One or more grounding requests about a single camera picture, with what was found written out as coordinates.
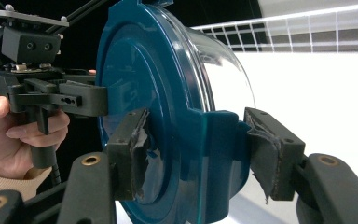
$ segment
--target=white wall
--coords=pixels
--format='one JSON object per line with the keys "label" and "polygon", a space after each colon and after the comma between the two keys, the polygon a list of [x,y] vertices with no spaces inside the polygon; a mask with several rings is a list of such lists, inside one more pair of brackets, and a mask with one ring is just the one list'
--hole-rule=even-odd
{"label": "white wall", "polygon": [[[256,107],[305,141],[306,154],[344,160],[358,174],[358,54],[237,54]],[[250,177],[219,223],[298,223],[296,202],[265,204]]]}
{"label": "white wall", "polygon": [[258,0],[263,17],[281,16],[330,7],[357,5],[358,0]]}

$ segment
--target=metal grid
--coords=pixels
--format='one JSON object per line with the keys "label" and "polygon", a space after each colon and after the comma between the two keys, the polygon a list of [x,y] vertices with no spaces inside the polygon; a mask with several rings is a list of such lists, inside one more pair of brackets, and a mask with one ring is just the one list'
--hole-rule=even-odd
{"label": "metal grid", "polygon": [[358,52],[358,5],[192,28],[234,51]]}

